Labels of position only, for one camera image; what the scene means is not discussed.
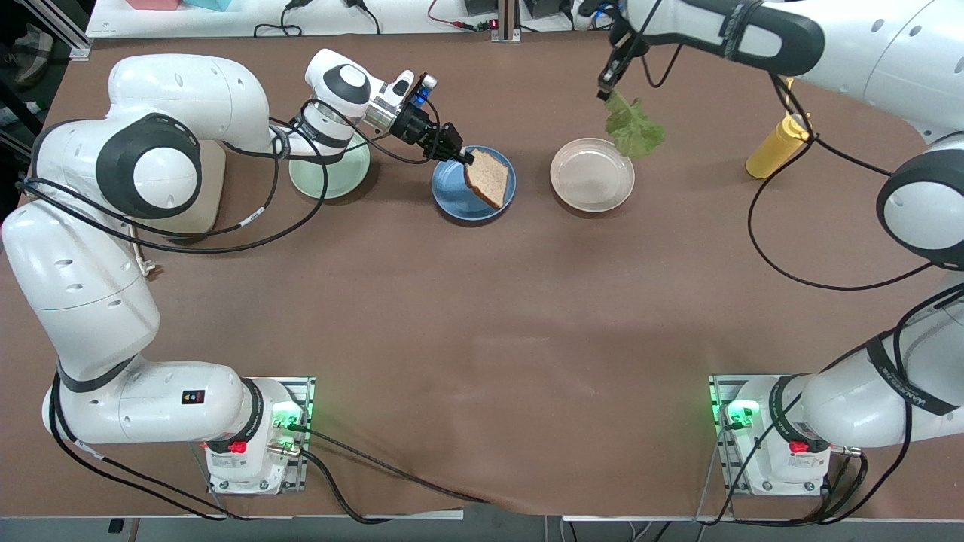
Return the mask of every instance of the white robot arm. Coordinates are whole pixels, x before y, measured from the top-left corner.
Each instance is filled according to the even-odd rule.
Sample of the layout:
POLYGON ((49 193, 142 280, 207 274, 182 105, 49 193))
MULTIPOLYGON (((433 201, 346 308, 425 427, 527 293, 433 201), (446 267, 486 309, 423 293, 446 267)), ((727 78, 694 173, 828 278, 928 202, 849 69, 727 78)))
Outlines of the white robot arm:
MULTIPOLYGON (((576 26, 604 2, 574 7, 576 26)), ((964 3, 956 0, 629 0, 616 15, 599 77, 608 97, 629 60, 682 43, 771 73, 792 75, 907 120, 930 144, 887 180, 881 225, 901 246, 964 282, 964 92, 959 77, 964 3)), ((728 411, 742 457, 774 421, 746 470, 761 495, 818 494, 829 446, 884 447, 964 432, 964 308, 922 311, 901 332, 907 377, 894 368, 893 332, 813 375, 751 379, 728 411), (783 417, 782 410, 800 396, 783 417)))
MULTIPOLYGON (((314 98, 295 130, 269 125, 267 97, 254 75, 225 59, 148 55, 120 61, 109 80, 103 120, 53 125, 39 136, 34 176, 61 184, 120 215, 166 218, 186 210, 201 188, 199 140, 267 157, 339 160, 367 122, 418 144, 426 159, 471 163, 458 131, 437 125, 420 105, 435 87, 404 71, 373 77, 331 51, 312 59, 314 98)), ((48 185, 53 202, 117 232, 121 221, 48 185)), ((197 361, 151 363, 141 355, 160 314, 130 246, 49 201, 17 209, 3 224, 13 272, 58 354, 66 429, 89 444, 201 441, 215 485, 233 493, 281 487, 287 458, 275 419, 301 416, 285 387, 197 361)), ((51 392, 44 400, 47 416, 51 392)))

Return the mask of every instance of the gray sneaker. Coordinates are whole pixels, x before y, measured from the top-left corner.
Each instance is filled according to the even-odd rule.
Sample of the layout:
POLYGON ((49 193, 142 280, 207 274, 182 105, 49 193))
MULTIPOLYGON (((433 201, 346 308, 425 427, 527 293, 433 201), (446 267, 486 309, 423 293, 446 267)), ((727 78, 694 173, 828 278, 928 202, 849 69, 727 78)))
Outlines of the gray sneaker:
POLYGON ((50 51, 54 39, 32 24, 27 25, 27 35, 13 42, 13 54, 20 70, 13 82, 21 89, 36 85, 50 64, 50 51))

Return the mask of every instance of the brown table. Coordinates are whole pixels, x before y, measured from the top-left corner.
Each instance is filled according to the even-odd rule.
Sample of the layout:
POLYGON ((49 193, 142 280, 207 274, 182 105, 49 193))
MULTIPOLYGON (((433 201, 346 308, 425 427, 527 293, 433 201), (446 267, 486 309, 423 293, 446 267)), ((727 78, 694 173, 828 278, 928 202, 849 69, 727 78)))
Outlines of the brown table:
MULTIPOLYGON (((656 154, 636 161, 630 199, 591 219, 563 208, 549 162, 575 138, 604 136, 606 113, 594 98, 608 51, 603 34, 527 36, 521 46, 462 35, 99 43, 88 62, 70 65, 49 121, 100 118, 111 66, 153 52, 237 60, 263 83, 272 113, 288 117, 309 95, 302 73, 322 47, 381 77, 405 68, 436 75, 443 120, 467 143, 512 160, 515 200, 489 225, 454 225, 434 206, 431 165, 376 153, 360 197, 324 207, 276 243, 226 257, 148 251, 164 271, 151 284, 163 323, 146 355, 227 364, 243 375, 315 375, 318 427, 442 485, 526 513, 691 514, 713 449, 708 375, 818 370, 894 325, 941 277, 835 293, 767 268, 747 240, 758 182, 742 161, 781 109, 765 74, 691 50, 660 91, 644 85, 639 65, 620 85, 643 96, 667 132, 656 154)), ((654 51, 657 71, 669 52, 654 51)), ((856 155, 894 168, 923 147, 898 119, 799 91, 817 129, 856 155)), ((222 223, 260 201, 271 168, 229 156, 222 223)), ((877 224, 881 182, 815 149, 764 195, 761 242, 818 281, 861 284, 910 269, 919 262, 877 224)), ((277 231, 310 206, 285 176, 269 211, 220 242, 277 231)), ((40 424, 55 353, 0 262, 0 514, 177 513, 55 448, 40 424)), ((964 518, 962 444, 914 444, 866 516, 964 518)), ((102 448, 204 491, 184 444, 102 448)), ((894 452, 870 453, 870 479, 894 452)), ((342 456, 330 464, 363 513, 459 505, 342 456)), ((706 513, 722 502, 714 476, 706 513)), ((228 504, 244 514, 338 511, 315 472, 302 495, 228 504)), ((792 517, 812 506, 738 499, 736 510, 792 517)))

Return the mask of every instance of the bread slice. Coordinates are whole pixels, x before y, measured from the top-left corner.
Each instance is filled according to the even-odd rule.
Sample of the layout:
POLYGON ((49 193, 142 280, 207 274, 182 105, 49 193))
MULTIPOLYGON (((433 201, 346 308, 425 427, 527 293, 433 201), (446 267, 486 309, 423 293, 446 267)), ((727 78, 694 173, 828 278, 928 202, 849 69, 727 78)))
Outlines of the bread slice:
POLYGON ((509 167, 491 153, 478 149, 475 159, 466 166, 466 186, 489 207, 501 209, 505 205, 505 188, 509 184, 509 167))

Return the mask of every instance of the yellow cylinder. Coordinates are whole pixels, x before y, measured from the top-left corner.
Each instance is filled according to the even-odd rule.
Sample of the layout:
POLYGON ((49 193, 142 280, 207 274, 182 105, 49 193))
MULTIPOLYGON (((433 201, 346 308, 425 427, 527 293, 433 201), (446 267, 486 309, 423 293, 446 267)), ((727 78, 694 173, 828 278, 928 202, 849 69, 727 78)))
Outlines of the yellow cylinder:
POLYGON ((767 178, 807 141, 807 130, 786 115, 773 128, 763 143, 746 159, 746 173, 755 178, 767 178))

